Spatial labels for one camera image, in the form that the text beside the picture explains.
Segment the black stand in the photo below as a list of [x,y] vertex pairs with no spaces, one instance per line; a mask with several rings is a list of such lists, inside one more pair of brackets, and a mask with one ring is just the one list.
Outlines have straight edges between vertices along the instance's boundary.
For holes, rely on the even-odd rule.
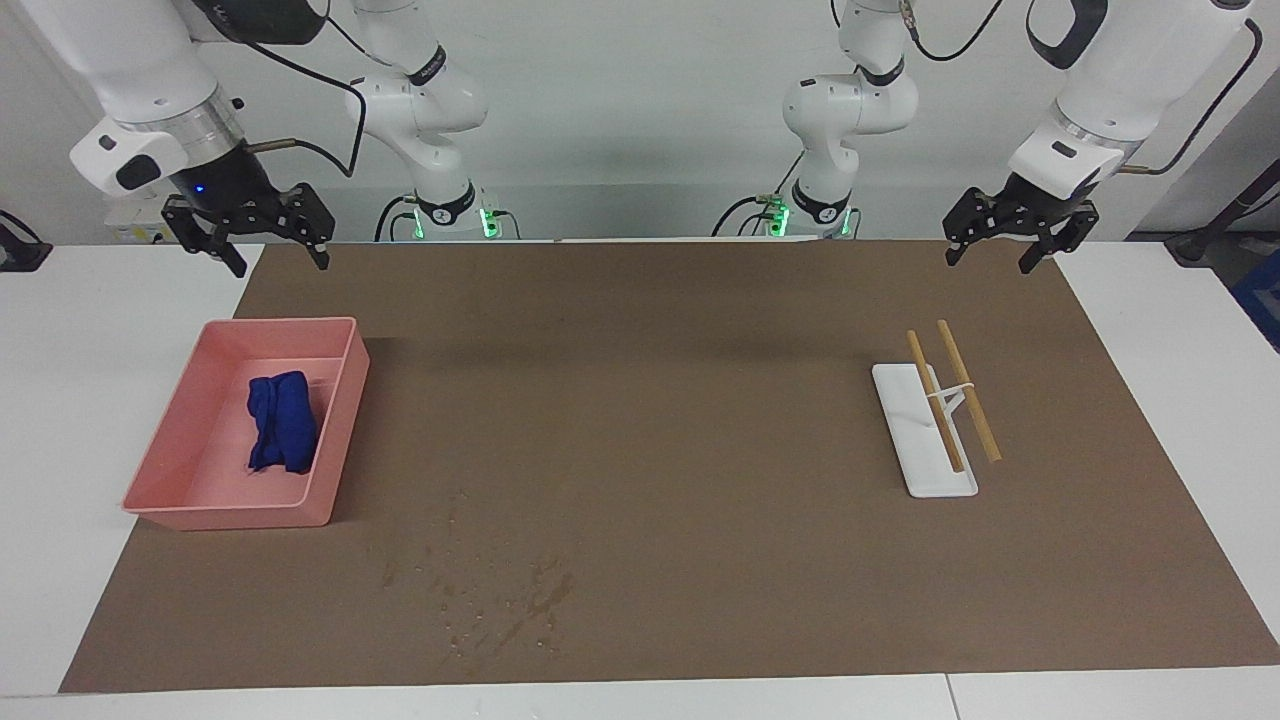
[[1181,266],[1203,266],[1210,245],[1234,223],[1268,208],[1280,199],[1280,156],[1271,161],[1238,196],[1207,224],[1178,232],[1164,241]]

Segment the blue towel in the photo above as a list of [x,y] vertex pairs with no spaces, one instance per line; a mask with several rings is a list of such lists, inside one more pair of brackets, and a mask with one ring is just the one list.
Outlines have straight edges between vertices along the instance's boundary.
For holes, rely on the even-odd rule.
[[250,379],[246,407],[257,436],[248,468],[261,471],[283,466],[288,473],[311,471],[319,429],[310,404],[307,377],[298,370]]

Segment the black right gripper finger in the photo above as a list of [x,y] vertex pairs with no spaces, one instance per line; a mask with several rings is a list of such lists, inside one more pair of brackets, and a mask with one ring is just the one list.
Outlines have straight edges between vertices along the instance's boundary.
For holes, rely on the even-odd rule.
[[330,266],[326,246],[333,241],[337,222],[315,188],[298,183],[268,199],[270,232],[303,246],[314,265],[325,272]]
[[207,255],[221,263],[234,277],[246,277],[247,263],[228,240],[227,228],[220,222],[205,218],[189,200],[169,195],[163,205],[161,218],[184,251]]

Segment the pink plastic bin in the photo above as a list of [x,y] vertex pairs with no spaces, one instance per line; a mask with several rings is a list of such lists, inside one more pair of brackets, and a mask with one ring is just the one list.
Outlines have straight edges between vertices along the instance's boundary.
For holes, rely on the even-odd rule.
[[[369,368],[351,316],[206,324],[125,493],[125,511],[177,530],[326,524]],[[311,471],[253,471],[250,379],[293,370],[307,377],[319,429]]]

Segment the blue crate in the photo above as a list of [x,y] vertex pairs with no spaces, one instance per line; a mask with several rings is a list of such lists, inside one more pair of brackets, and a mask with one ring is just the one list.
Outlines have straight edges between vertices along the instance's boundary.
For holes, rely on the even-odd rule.
[[1280,354],[1280,249],[1231,284],[1229,292]]

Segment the black clamp device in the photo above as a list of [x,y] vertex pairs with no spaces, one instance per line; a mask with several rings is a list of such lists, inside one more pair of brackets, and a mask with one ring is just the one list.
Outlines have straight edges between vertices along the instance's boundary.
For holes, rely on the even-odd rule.
[[0,209],[0,273],[36,272],[52,250],[26,222]]

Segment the wooden rack rod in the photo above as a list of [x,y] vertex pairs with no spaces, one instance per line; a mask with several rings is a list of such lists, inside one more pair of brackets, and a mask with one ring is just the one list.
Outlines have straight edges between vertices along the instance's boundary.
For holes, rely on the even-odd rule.
[[986,409],[977,393],[977,386],[972,378],[970,372],[966,368],[965,360],[960,352],[957,342],[955,340],[954,332],[950,324],[945,319],[938,319],[936,322],[941,340],[943,341],[943,347],[948,355],[948,360],[954,369],[960,389],[965,397],[965,404],[972,419],[972,423],[978,434],[982,448],[989,462],[998,462],[1004,460],[1004,454],[998,446],[995,433],[989,424]]
[[934,377],[931,373],[931,366],[925,360],[925,355],[916,332],[914,329],[908,329],[906,338],[908,338],[908,347],[911,354],[911,360],[918,374],[918,379],[922,383],[925,401],[931,410],[931,415],[934,421],[936,429],[940,433],[940,438],[943,445],[943,451],[946,452],[950,468],[952,471],[960,473],[964,469],[964,461],[963,456],[959,452],[957,442],[951,433],[951,428],[948,424],[948,414],[945,410],[945,405],[941,401],[941,395],[940,395],[941,388],[937,386]]

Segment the brown table mat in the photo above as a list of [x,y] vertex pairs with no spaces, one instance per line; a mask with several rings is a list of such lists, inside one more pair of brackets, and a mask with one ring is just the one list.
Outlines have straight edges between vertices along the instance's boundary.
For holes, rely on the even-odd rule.
[[[264,251],[239,319],[352,316],[332,520],[140,521],[67,693],[1280,664],[1053,263],[995,242]],[[913,498],[872,366],[955,336],[1004,460]]]

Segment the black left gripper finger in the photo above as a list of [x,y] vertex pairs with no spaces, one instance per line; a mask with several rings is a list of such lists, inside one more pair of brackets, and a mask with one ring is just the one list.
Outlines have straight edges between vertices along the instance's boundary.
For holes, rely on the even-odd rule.
[[1043,259],[1057,252],[1074,252],[1094,229],[1100,214],[1092,200],[1083,201],[1062,219],[1033,215],[1030,223],[1036,240],[1019,259],[1020,273],[1029,275]]
[[970,246],[995,237],[1010,220],[1009,202],[977,187],[968,188],[943,218],[947,265],[956,266]]

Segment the white towel rack base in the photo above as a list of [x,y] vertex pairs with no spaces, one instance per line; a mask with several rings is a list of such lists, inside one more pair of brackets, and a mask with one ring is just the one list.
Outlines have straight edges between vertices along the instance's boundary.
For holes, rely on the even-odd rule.
[[870,373],[908,493],[913,498],[966,498],[978,495],[979,486],[954,419],[955,411],[965,402],[960,384],[940,393],[964,461],[964,469],[956,473],[950,468],[914,365],[882,363],[873,365]]

